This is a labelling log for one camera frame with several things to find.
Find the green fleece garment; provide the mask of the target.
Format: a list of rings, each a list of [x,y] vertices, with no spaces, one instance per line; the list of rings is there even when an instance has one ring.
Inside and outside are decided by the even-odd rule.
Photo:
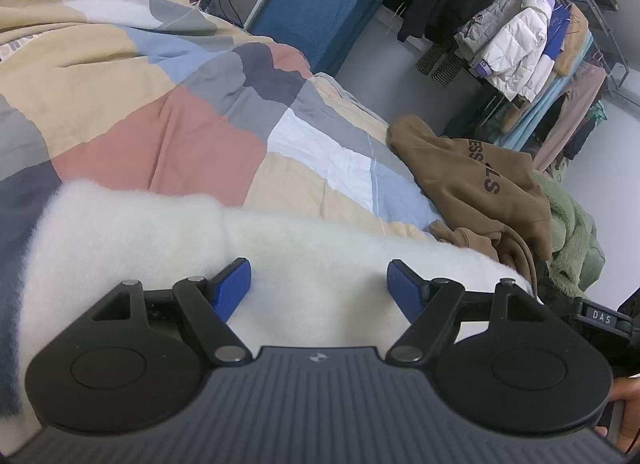
[[[552,258],[547,263],[555,288],[570,297],[585,297],[605,265],[592,216],[548,175],[534,171],[533,179],[551,210]]]

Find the brown hoodie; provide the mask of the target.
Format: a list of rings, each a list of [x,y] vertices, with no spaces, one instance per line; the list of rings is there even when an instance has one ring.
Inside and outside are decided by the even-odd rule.
[[[416,116],[390,125],[388,141],[438,210],[428,226],[437,240],[480,252],[536,288],[536,264],[552,254],[551,210],[528,154],[438,137]]]

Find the light blue hanging garment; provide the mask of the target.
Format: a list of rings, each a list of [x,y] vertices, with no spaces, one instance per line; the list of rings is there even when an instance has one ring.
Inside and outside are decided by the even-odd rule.
[[[588,31],[582,43],[582,49],[570,67],[570,73],[568,73],[567,76],[558,76],[555,72],[552,72],[554,75],[553,80],[544,85],[544,88],[537,95],[534,102],[523,111],[520,120],[514,125],[514,128],[512,128],[509,133],[500,134],[492,142],[495,146],[515,151],[520,151],[524,147],[529,136],[533,134],[535,128],[550,109],[553,102],[555,102],[564,88],[567,87],[567,84],[570,83],[570,80],[572,80],[572,77],[586,57],[593,42],[592,32]]]

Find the patchwork colour quilt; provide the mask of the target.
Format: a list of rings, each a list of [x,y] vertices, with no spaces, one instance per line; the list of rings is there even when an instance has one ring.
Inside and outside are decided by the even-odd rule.
[[[295,48],[188,0],[1,0],[1,416],[23,420],[30,336],[64,304],[26,265],[49,200],[114,190],[344,221],[425,240],[436,219],[386,124]]]

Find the pink hanging trousers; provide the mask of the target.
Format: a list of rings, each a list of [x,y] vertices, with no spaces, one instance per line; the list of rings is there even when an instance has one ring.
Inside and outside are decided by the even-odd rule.
[[[533,161],[538,172],[544,172],[573,136],[587,114],[606,79],[606,71],[582,62],[563,93],[565,100],[555,125],[547,135]]]

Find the white puffer jacket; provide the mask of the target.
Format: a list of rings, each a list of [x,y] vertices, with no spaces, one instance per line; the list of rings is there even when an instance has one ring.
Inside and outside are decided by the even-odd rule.
[[[555,0],[495,0],[454,35],[475,72],[508,100],[529,102]]]

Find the tan hanging coat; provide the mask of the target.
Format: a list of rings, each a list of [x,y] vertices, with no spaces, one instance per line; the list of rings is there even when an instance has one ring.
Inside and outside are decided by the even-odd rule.
[[[567,76],[570,67],[582,49],[588,32],[588,20],[575,5],[558,5],[553,9],[547,31],[547,44],[536,65],[534,73],[510,103],[502,119],[500,131],[509,133],[520,120],[521,114],[536,99],[544,85],[558,76]]]

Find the blue padded board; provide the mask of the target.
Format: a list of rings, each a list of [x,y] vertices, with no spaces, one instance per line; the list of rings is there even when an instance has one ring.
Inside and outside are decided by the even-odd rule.
[[[296,48],[311,71],[326,72],[338,32],[356,4],[357,0],[268,0],[250,25],[250,33]]]

